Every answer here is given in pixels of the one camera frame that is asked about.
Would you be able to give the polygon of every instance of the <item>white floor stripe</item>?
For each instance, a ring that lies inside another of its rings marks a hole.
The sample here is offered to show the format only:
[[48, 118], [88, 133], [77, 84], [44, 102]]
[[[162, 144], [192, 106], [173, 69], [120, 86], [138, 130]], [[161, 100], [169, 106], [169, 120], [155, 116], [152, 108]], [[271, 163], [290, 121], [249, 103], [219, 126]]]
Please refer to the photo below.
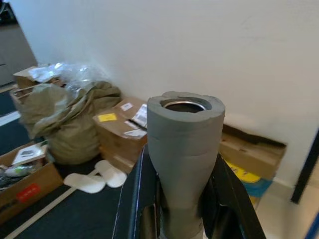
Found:
[[[89, 175], [95, 175], [97, 174], [97, 170], [93, 170]], [[28, 221], [23, 223], [20, 227], [15, 229], [12, 233], [10, 233], [8, 236], [6, 236], [4, 239], [13, 239], [16, 236], [18, 236], [21, 232], [23, 232], [25, 229], [30, 227], [33, 223], [38, 221], [41, 217], [43, 217], [47, 212], [49, 212], [52, 208], [54, 208], [56, 205], [58, 205], [60, 202], [62, 202], [64, 199], [66, 199], [68, 196], [70, 196], [76, 188], [70, 188], [67, 191], [65, 191], [63, 194], [61, 194], [59, 197], [57, 197], [55, 200], [53, 200], [50, 204], [48, 204], [45, 208], [43, 208], [41, 211], [37, 212], [33, 217], [31, 217]]]
[[2, 116], [0, 117], [0, 126], [10, 123], [11, 121], [14, 121], [18, 118], [20, 118], [20, 114], [18, 111], [12, 112], [6, 116]]

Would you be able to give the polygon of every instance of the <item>cardboard box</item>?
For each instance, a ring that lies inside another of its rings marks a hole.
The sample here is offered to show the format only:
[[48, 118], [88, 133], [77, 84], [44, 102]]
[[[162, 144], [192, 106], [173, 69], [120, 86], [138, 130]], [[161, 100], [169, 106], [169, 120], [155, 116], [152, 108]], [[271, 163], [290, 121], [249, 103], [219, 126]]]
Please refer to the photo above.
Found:
[[[0, 165], [11, 166], [18, 151], [30, 145], [32, 143], [23, 145], [0, 156]], [[0, 192], [0, 224], [35, 203], [62, 185], [62, 183], [62, 178], [54, 165], [47, 160], [47, 164], [36, 172]]]
[[[36, 67], [32, 66], [32, 67], [29, 67], [27, 69], [24, 69], [22, 71], [19, 71], [19, 72], [13, 74], [13, 77], [18, 85], [18, 88], [24, 89], [24, 88], [29, 88], [29, 87], [35, 86], [37, 84], [40, 84], [29, 73], [29, 70], [31, 70], [33, 68], [36, 68]], [[55, 77], [50, 79], [47, 83], [53, 83], [53, 84], [56, 84], [59, 86], [62, 85], [61, 81]]]
[[127, 174], [129, 174], [132, 171], [135, 165], [132, 161], [129, 161], [119, 156], [117, 153], [115, 153], [109, 148], [104, 148], [100, 146], [99, 149], [100, 149], [102, 158], [105, 160], [108, 160], [114, 167], [122, 170], [123, 172]]
[[29, 70], [33, 68], [36, 67], [32, 66], [13, 74], [13, 77], [19, 88], [26, 88], [37, 84], [37, 82], [29, 74]]
[[147, 105], [145, 101], [128, 97], [119, 102], [113, 109], [125, 119], [147, 128]]
[[[139, 99], [127, 98], [112, 109], [93, 117], [101, 147], [108, 155], [112, 155], [113, 158], [116, 155], [133, 165], [136, 163], [147, 142], [147, 135], [145, 129], [134, 123], [132, 119], [143, 104], [145, 102]], [[116, 120], [101, 121], [100, 116], [113, 116]]]
[[248, 172], [272, 180], [287, 146], [225, 125], [219, 152], [223, 158]]
[[[50, 84], [55, 84], [59, 87], [63, 87], [63, 83], [61, 80], [59, 79], [56, 79], [56, 78], [53, 78], [49, 81]], [[24, 101], [27, 99], [27, 97], [32, 93], [34, 86], [30, 86], [30, 87], [27, 87], [27, 88], [23, 88], [23, 89], [20, 89], [20, 88], [13, 88], [11, 91], [10, 91], [10, 96], [14, 102], [14, 104], [18, 104], [18, 105], [22, 105], [24, 103]]]

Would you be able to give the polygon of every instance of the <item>box flap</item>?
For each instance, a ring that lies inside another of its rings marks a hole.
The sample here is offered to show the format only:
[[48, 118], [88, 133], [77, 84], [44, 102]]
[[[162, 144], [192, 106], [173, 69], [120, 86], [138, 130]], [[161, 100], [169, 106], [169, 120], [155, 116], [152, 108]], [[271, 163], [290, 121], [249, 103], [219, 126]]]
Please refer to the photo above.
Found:
[[17, 76], [17, 77], [25, 77], [25, 78], [28, 78], [29, 80], [31, 81], [35, 81], [32, 76], [30, 75], [29, 73], [29, 70], [33, 69], [33, 68], [36, 68], [35, 66], [32, 66], [32, 67], [29, 67], [29, 68], [26, 68], [22, 71], [19, 71], [19, 72], [16, 72], [13, 74], [13, 76]]

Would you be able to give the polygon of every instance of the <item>dark carpet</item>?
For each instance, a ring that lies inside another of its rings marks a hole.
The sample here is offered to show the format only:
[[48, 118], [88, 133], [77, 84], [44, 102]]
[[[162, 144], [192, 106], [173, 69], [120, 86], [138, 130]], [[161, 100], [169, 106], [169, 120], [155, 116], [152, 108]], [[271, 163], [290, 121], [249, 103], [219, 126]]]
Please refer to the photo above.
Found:
[[26, 129], [19, 119], [0, 127], [0, 155], [30, 142]]
[[[69, 173], [88, 174], [100, 157], [76, 166], [57, 165], [62, 177]], [[0, 238], [4, 238], [21, 224], [43, 209], [70, 187], [61, 186], [37, 203], [0, 226]], [[106, 239], [112, 238], [113, 225], [121, 188], [105, 187], [97, 194], [75, 191], [59, 205], [27, 228], [19, 239]]]
[[0, 93], [0, 117], [15, 111], [9, 91]]

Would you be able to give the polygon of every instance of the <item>red label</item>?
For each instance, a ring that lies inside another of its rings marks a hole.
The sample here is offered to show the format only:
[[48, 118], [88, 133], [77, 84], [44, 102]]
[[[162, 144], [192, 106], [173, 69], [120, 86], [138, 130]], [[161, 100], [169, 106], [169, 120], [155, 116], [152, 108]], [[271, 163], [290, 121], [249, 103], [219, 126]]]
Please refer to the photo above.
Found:
[[40, 188], [35, 183], [32, 183], [30, 186], [26, 187], [23, 191], [19, 192], [16, 195], [16, 198], [22, 202], [25, 203], [30, 198], [32, 198], [34, 195], [38, 194], [40, 192]]

